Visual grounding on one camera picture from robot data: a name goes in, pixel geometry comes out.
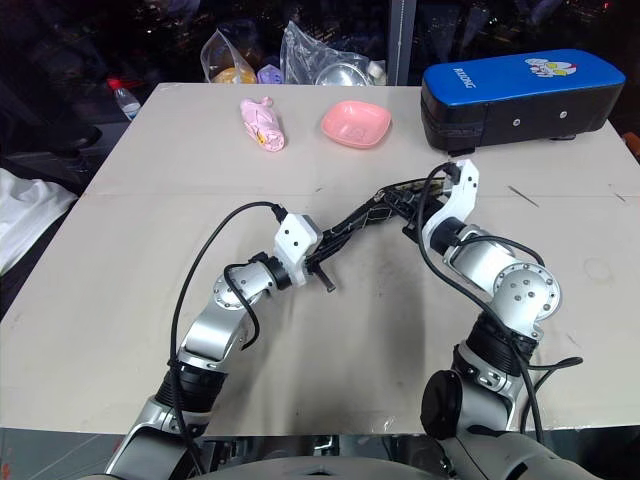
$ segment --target plastic bag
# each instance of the plastic bag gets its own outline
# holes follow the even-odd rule
[[[209,83],[257,83],[251,65],[242,58],[220,30],[216,30],[200,52],[204,78]]]
[[[289,22],[282,36],[280,47],[280,70],[284,83],[313,85],[318,75],[336,63],[346,63],[362,73],[367,84],[373,84],[367,66],[369,58],[351,52],[340,52],[305,34],[298,26]]]

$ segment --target plastic bottle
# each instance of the plastic bottle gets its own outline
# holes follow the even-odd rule
[[[116,103],[122,110],[127,118],[131,121],[135,118],[140,110],[140,102],[133,94],[122,86],[122,82],[117,78],[107,79],[107,84],[113,90],[113,96],[116,99]]]

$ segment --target blue case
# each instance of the blue case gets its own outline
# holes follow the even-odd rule
[[[422,123],[429,143],[475,147],[598,130],[625,77],[581,50],[549,50],[443,63],[423,75]]]

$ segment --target pink bowl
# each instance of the pink bowl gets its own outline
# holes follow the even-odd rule
[[[389,128],[391,112],[372,103],[336,103],[322,119],[322,131],[333,141],[355,148],[371,148]]]

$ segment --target white table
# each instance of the white table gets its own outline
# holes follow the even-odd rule
[[[242,98],[274,99],[287,146],[260,150]],[[327,109],[359,99],[392,127],[370,151],[320,132]],[[163,84],[65,221],[0,326],[0,419],[6,427],[124,433],[166,370],[169,325],[201,244],[232,208],[283,203],[326,228],[379,187],[443,161],[422,131],[417,88]],[[582,355],[540,392],[547,428],[640,423],[640,168],[613,128],[482,148],[469,219],[538,250],[564,301],[534,360]],[[537,207],[516,195],[527,195]],[[478,310],[423,265],[400,221],[359,234],[317,280],[259,311],[263,333],[215,405],[209,433],[421,432],[431,373]],[[198,270],[181,334],[224,265],[270,251],[268,211],[234,221]]]

